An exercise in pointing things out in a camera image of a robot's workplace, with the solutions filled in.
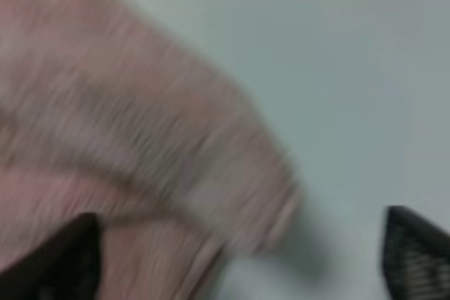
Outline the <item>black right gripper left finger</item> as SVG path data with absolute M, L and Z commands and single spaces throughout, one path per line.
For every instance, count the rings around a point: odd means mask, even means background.
M 102 228 L 82 214 L 1 272 L 2 299 L 95 299 L 102 279 Z

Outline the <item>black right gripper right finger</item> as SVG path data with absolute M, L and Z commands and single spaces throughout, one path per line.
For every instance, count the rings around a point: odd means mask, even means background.
M 389 206 L 380 269 L 390 299 L 448 299 L 449 233 L 408 207 Z

